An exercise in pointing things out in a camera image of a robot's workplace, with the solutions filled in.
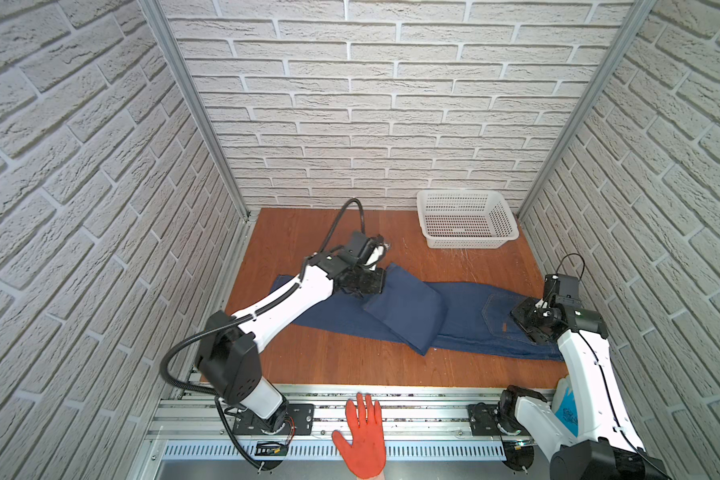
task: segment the perforated basket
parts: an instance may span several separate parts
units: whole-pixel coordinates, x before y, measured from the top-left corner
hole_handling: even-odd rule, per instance
[[[430,248],[499,248],[520,236],[507,201],[493,190],[422,190],[416,205]]]

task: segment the gloved hand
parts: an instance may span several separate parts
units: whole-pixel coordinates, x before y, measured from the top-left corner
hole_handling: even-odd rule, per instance
[[[357,409],[352,400],[347,400],[346,414],[349,431],[352,432],[352,444],[349,445],[338,430],[333,432],[333,444],[342,454],[347,468],[357,478],[379,476],[387,463],[387,449],[384,447],[382,429],[382,406],[379,405],[378,400],[373,405],[370,395],[365,396],[365,405],[363,405],[362,396],[358,393]]]

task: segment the wooden table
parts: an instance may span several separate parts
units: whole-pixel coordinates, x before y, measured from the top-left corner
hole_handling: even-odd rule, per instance
[[[336,210],[265,208],[240,267],[226,312],[269,294],[278,274],[298,273],[304,256],[319,248]],[[348,211],[329,246],[359,230],[359,215]],[[475,282],[529,296],[541,296],[543,279],[521,234],[496,250],[430,249],[416,212],[365,212],[369,236],[381,234],[392,246],[382,266],[394,262],[427,282]],[[554,388],[565,364],[437,349],[420,356],[403,343],[368,340],[289,325],[262,353],[264,377],[277,383],[350,385]]]

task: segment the white brick wall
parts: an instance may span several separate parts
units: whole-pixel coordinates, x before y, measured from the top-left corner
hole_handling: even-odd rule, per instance
[[[162,3],[249,206],[408,209],[426,187],[519,206],[533,174],[512,173],[546,158],[630,6]]]
[[[0,1],[0,478],[124,477],[237,225],[137,1]]]
[[[720,478],[720,2],[658,1],[522,223],[584,255],[648,452]]]

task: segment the red glove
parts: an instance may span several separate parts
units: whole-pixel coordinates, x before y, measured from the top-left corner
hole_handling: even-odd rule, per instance
[[[357,409],[352,400],[347,400],[346,413],[349,431],[352,432],[352,444],[349,445],[338,430],[333,432],[333,444],[342,454],[350,472],[358,478],[374,478],[382,473],[387,463],[382,429],[382,406],[378,404],[378,400],[373,405],[370,395],[365,396],[365,405],[363,405],[362,396],[358,393]]]

